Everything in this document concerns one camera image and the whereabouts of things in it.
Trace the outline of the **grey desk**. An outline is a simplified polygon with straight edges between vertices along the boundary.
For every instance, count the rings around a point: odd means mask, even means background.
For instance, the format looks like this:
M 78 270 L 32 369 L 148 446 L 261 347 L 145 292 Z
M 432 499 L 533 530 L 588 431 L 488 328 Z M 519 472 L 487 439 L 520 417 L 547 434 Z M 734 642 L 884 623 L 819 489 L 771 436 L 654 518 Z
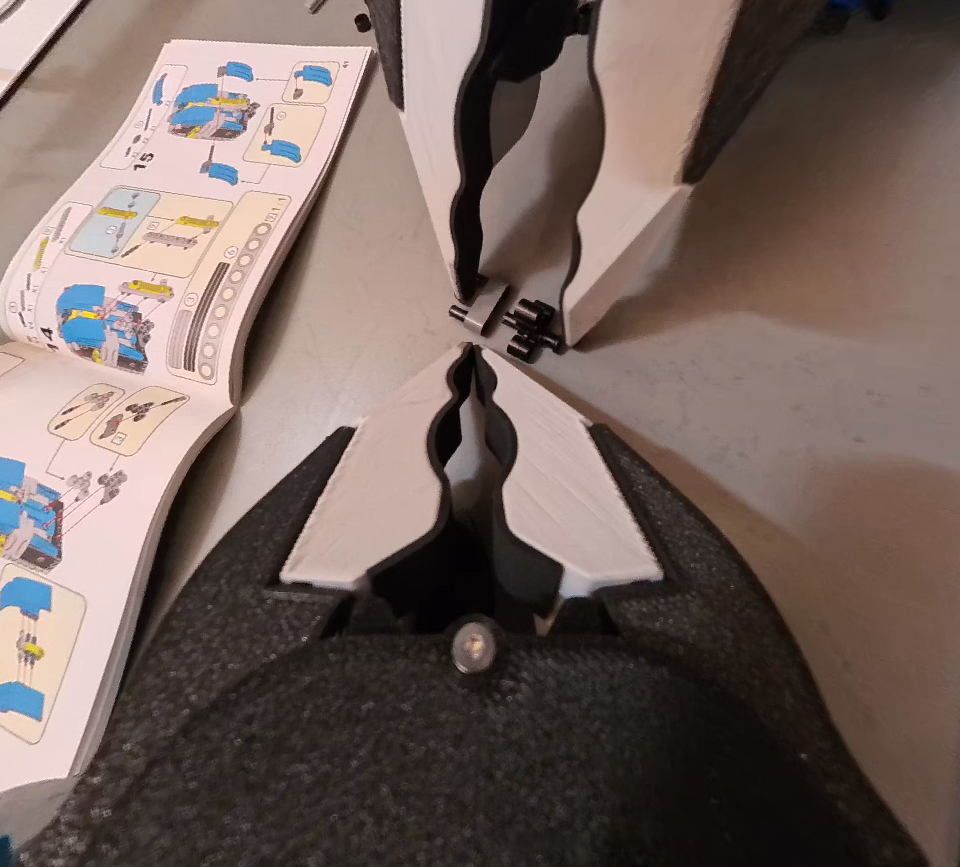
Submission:
M 90 0 L 2 106 L 2 273 L 175 39 L 359 45 L 361 0 Z M 531 370 L 720 527 L 859 765 L 958 861 L 958 0 L 788 58 L 676 239 L 583 348 Z M 497 94 L 485 259 L 553 300 L 601 146 L 574 37 Z M 198 563 L 333 429 L 464 338 L 379 63 L 249 335 L 241 412 L 171 510 L 130 656 Z

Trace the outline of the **black cross connector piece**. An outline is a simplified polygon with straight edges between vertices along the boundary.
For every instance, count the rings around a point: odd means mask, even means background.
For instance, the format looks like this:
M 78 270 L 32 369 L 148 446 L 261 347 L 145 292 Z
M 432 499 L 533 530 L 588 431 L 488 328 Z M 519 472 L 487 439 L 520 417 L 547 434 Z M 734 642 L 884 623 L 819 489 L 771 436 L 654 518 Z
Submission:
M 502 324 L 512 331 L 507 347 L 509 356 L 533 364 L 545 350 L 560 356 L 566 346 L 562 336 L 553 331 L 557 309 L 539 299 L 520 298 L 514 308 L 503 315 Z

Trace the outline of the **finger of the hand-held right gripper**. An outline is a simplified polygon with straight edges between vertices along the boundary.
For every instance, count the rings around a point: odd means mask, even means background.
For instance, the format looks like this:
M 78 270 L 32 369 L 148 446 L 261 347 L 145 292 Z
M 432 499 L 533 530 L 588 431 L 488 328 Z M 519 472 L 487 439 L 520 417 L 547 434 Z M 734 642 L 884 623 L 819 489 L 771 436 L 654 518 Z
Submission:
M 493 0 L 399 0 L 403 130 L 453 294 L 479 290 L 493 172 L 486 74 Z
M 685 165 L 743 0 L 600 0 L 589 78 L 604 123 L 560 297 L 570 347 L 608 314 L 690 203 Z

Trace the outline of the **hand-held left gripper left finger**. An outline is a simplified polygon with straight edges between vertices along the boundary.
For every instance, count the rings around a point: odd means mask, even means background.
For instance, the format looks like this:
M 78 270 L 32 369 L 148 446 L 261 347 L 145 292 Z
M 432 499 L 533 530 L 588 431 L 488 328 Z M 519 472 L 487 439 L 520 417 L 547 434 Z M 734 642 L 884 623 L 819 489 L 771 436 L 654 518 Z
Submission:
M 358 422 L 280 573 L 284 585 L 356 591 L 419 551 L 451 510 L 474 345 L 450 348 Z

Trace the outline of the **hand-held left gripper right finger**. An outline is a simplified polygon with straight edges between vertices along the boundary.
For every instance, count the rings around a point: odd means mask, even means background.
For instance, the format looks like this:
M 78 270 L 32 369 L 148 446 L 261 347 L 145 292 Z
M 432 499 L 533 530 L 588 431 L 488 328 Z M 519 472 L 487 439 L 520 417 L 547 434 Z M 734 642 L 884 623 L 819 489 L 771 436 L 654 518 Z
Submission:
M 477 347 L 475 364 L 486 445 L 500 470 L 491 533 L 507 597 L 548 620 L 571 599 L 664 585 L 664 565 L 594 424 L 494 351 Z

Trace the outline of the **grey brick with black pins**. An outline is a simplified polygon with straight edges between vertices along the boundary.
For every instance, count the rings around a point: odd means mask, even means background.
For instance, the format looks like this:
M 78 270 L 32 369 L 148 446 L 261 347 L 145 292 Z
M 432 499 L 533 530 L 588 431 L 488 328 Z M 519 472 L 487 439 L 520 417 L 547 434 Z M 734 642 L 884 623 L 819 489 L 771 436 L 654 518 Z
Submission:
M 501 280 L 478 276 L 479 287 L 469 305 L 455 302 L 448 309 L 448 316 L 461 323 L 471 333 L 487 337 L 491 325 L 498 319 L 504 299 L 511 293 L 511 285 Z

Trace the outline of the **open instruction booklet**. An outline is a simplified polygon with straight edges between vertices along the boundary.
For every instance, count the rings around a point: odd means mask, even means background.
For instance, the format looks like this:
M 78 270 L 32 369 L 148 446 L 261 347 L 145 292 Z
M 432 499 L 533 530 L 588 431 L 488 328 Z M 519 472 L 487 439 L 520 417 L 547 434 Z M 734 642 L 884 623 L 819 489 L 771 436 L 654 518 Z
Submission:
M 174 40 L 2 281 L 1 788 L 74 775 L 373 51 Z

